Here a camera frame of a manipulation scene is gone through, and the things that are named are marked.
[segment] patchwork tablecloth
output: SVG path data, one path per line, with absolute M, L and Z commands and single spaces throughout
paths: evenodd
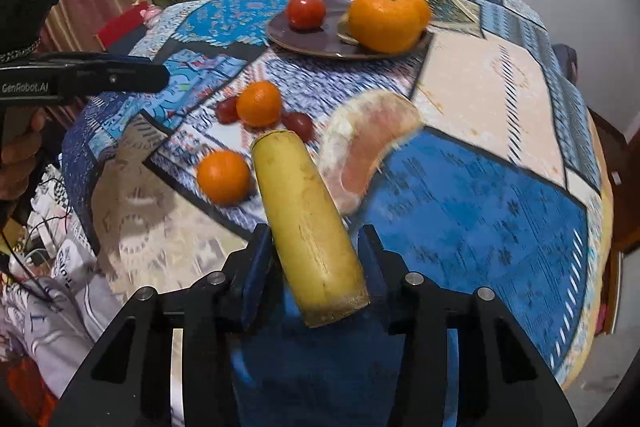
M 588 110 L 562 77 L 540 17 L 520 0 L 430 0 L 427 51 L 343 62 L 268 47 L 264 27 L 286 2 L 168 8 L 132 54 L 165 64 L 169 87 L 97 97 L 66 135 L 68 195 L 112 289 L 126 299 L 141 285 L 188 287 L 265 221 L 258 193 L 218 208 L 195 183 L 211 150 L 250 163 L 255 134 L 219 124 L 220 100 L 270 80 L 287 110 L 314 119 L 309 150 L 318 158 L 335 109 L 385 89 L 411 100 L 424 129 L 387 155 L 347 217 L 351 232 L 372 223 L 386 249 L 445 287 L 493 287 L 568 384 L 594 333 L 612 198 Z M 281 300 L 234 350 L 243 424 L 385 425 L 403 339 L 386 336 L 366 310 L 307 330 L 286 287 Z M 448 425 L 456 345 L 452 334 Z M 179 353 L 176 335 L 176 382 Z

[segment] pomelo slice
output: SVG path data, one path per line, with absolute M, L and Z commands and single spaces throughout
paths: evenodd
M 357 209 L 391 147 L 422 126 L 404 96 L 371 90 L 341 105 L 322 136 L 318 170 L 340 214 Z

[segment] striped pattern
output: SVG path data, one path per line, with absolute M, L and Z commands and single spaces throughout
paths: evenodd
M 502 63 L 502 77 L 504 78 L 505 106 L 507 109 L 507 126 L 509 134 L 509 160 L 516 165 L 522 163 L 522 141 L 520 139 L 520 121 L 518 120 L 518 97 L 516 84 L 513 81 L 513 65 L 509 52 L 500 46 L 500 61 Z
M 575 235 L 575 239 L 574 239 L 574 251 L 572 252 L 572 255 L 574 257 L 574 261 L 575 263 L 571 264 L 571 270 L 573 272 L 573 274 L 577 277 L 578 281 L 580 281 L 580 273 L 578 272 L 577 268 L 575 267 L 575 265 L 577 264 L 578 267 L 582 267 L 582 258 L 584 256 L 584 254 L 582 253 L 582 240 L 580 239 L 580 235 L 578 234 L 577 230 L 574 229 L 574 235 Z M 578 295 L 578 286 L 575 283 L 575 279 L 574 276 L 570 276 L 569 280 L 571 282 L 571 286 L 569 286 L 569 288 L 566 289 L 566 293 L 569 297 L 568 300 L 564 301 L 564 307 L 566 308 L 566 313 L 564 314 L 564 316 L 562 317 L 562 320 L 564 320 L 564 327 L 560 328 L 559 330 L 559 334 L 560 334 L 560 340 L 562 340 L 562 345 L 564 346 L 564 344 L 567 343 L 567 341 L 570 341 L 571 339 L 568 338 L 568 334 L 571 331 L 571 327 L 570 327 L 570 322 L 569 320 L 574 320 L 574 316 L 577 314 L 578 316 L 580 315 L 580 310 L 576 309 L 576 299 L 574 296 Z M 560 354 L 561 354 L 561 349 L 560 349 L 560 342 L 556 342 L 556 353 L 558 354 L 557 357 L 555 357 L 553 355 L 553 353 L 551 354 L 550 358 L 549 358 L 549 366 L 551 367 L 551 369 L 554 369 L 556 367 L 556 358 L 558 358 L 558 361 L 561 362 L 561 358 L 560 358 Z

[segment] black cable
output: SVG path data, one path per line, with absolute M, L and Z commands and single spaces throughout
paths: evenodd
M 36 299 L 39 299 L 41 301 L 45 301 L 47 303 L 52 303 L 53 299 L 49 296 L 49 294 L 47 294 L 47 291 L 42 287 L 40 282 L 35 277 L 33 277 L 31 275 L 31 271 L 29 269 L 27 269 L 27 267 L 21 261 L 20 257 L 18 257 L 18 255 L 16 255 L 16 253 L 14 252 L 14 249 L 11 247 L 11 245 L 9 244 L 9 241 L 7 240 L 6 236 L 4 235 L 4 230 L 0 230 L 0 234 L 2 235 L 2 240 L 4 240 L 4 243 L 5 243 L 6 247 L 9 249 L 11 254 L 14 256 L 14 259 L 18 262 L 18 264 L 22 268 L 22 271 L 25 273 L 25 275 L 28 277 L 28 279 L 33 281 L 35 283 L 35 285 L 40 289 L 40 291 L 42 291 L 42 295 L 44 295 L 44 297 L 38 295 L 36 292 L 31 290 L 31 288 L 29 288 L 27 285 L 23 284 L 21 281 L 18 281 L 14 277 L 14 275 L 11 273 L 11 271 L 9 271 L 8 269 L 5 272 L 5 275 L 7 277 L 9 277 L 9 279 L 11 279 L 15 283 L 17 283 L 17 285 L 20 286 L 20 288 L 22 288 L 23 290 L 25 290 L 29 295 L 31 295 L 31 296 L 33 296 Z

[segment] table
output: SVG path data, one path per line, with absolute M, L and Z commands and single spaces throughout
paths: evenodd
M 332 62 L 267 46 L 265 24 L 286 1 L 169 7 L 132 54 L 165 63 L 170 86 L 159 95 L 101 95 L 65 137 L 65 185 L 111 288 L 124 301 L 142 285 L 188 287 L 220 269 L 264 220 L 259 194 L 217 208 L 194 182 L 210 150 L 250 161 L 255 134 L 220 125 L 217 102 L 255 80 L 274 82 L 286 108 L 314 118 L 319 139 L 309 151 L 322 160 L 335 109 L 388 90 L 409 98 L 425 127 L 386 157 L 348 217 L 350 231 L 373 223 L 385 248 L 446 287 L 492 286 L 568 385 L 594 334 L 612 198 L 588 110 L 562 77 L 540 17 L 520 0 L 430 0 L 426 54 Z M 285 288 L 262 330 L 236 340 L 242 420 L 384 425 L 401 343 L 367 311 L 307 330 Z M 180 346 L 177 333 L 178 416 Z M 451 334 L 448 425 L 456 364 Z

